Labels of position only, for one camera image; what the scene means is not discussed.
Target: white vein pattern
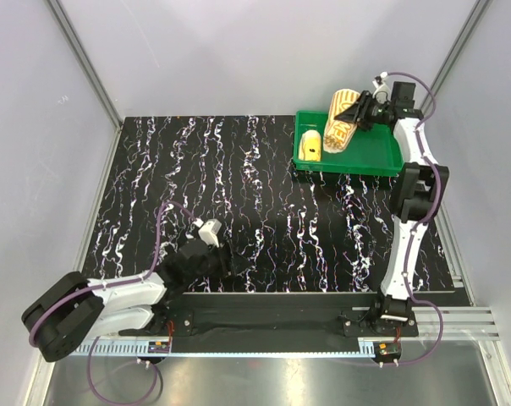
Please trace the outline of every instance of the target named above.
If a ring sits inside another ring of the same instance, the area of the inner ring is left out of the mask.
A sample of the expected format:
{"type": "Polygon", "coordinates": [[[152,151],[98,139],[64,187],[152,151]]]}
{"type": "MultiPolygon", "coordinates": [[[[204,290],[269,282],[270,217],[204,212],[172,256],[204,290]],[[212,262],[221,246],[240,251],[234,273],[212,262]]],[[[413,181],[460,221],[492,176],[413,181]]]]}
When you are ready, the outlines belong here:
{"type": "MultiPolygon", "coordinates": [[[[392,178],[297,172],[294,117],[127,118],[86,256],[87,277],[120,277],[151,264],[161,200],[217,218],[249,265],[206,277],[195,292],[365,292],[387,270],[392,178]]],[[[176,208],[161,219],[161,258],[193,235],[176,208]]],[[[414,286],[452,290],[434,224],[414,286]]]]}

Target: purple cable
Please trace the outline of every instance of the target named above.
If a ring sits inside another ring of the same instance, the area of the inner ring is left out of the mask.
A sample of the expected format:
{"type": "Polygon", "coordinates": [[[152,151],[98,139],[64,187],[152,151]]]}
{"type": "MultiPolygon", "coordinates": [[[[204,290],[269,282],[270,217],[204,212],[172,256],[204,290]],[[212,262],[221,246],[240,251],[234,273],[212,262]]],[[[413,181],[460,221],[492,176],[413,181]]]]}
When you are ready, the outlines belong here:
{"type": "Polygon", "coordinates": [[[177,206],[183,213],[185,216],[187,216],[192,222],[194,222],[195,220],[197,220],[194,216],[194,213],[192,213],[191,211],[189,211],[187,208],[185,208],[184,206],[182,206],[180,203],[178,203],[177,201],[172,201],[172,200],[167,200],[166,201],[167,204],[169,205],[173,205],[173,206],[177,206]]]}
{"type": "Polygon", "coordinates": [[[131,403],[119,403],[119,402],[113,402],[112,400],[109,400],[107,398],[104,398],[96,389],[96,385],[94,382],[92,382],[92,375],[91,375],[91,359],[92,359],[92,353],[94,352],[94,348],[96,347],[97,340],[99,340],[99,336],[94,339],[94,343],[92,343],[90,347],[90,351],[88,353],[88,360],[86,361],[86,380],[88,381],[88,385],[90,387],[90,390],[96,396],[96,398],[100,399],[102,402],[106,404],[111,404],[113,406],[137,406],[143,402],[145,402],[149,396],[151,396],[152,392],[154,391],[154,388],[156,387],[157,383],[157,376],[158,376],[158,369],[157,366],[150,363],[152,365],[152,368],[154,368],[154,381],[152,381],[151,387],[146,391],[146,393],[140,398],[139,400],[136,400],[135,402],[131,403]]]}
{"type": "MultiPolygon", "coordinates": [[[[157,260],[158,260],[158,258],[160,256],[160,239],[162,237],[161,236],[162,224],[161,224],[160,220],[162,218],[163,212],[165,211],[165,209],[166,209],[166,207],[168,205],[174,205],[174,206],[182,208],[183,212],[185,211],[185,214],[188,217],[190,217],[192,220],[195,219],[195,216],[194,216],[194,214],[191,211],[189,211],[188,209],[186,209],[185,207],[183,207],[182,205],[180,205],[176,201],[166,200],[166,201],[164,201],[162,203],[162,205],[160,206],[160,209],[157,212],[157,219],[156,219],[156,247],[154,249],[154,259],[152,260],[152,265],[151,265],[150,269],[148,270],[148,272],[145,273],[145,275],[143,275],[143,280],[148,279],[150,277],[150,275],[156,269],[157,260]]],[[[140,277],[134,277],[133,279],[128,279],[126,281],[112,282],[112,283],[108,283],[107,284],[107,288],[115,288],[117,286],[129,285],[131,283],[139,283],[140,280],[141,280],[140,277]]],[[[36,321],[36,324],[34,324],[34,326],[31,328],[31,330],[30,330],[30,338],[29,338],[30,345],[32,347],[37,347],[37,344],[36,344],[36,334],[37,334],[37,331],[40,329],[41,325],[43,324],[43,322],[47,319],[47,317],[49,317],[52,313],[54,313],[60,307],[62,307],[66,303],[68,303],[70,300],[78,298],[81,294],[87,294],[88,292],[91,292],[91,291],[97,290],[97,289],[103,289],[103,285],[94,285],[94,286],[89,286],[89,287],[77,290],[77,291],[69,294],[65,298],[60,299],[57,303],[55,303],[53,306],[51,306],[51,308],[49,310],[47,310],[45,313],[43,313],[43,315],[36,321]]]]}

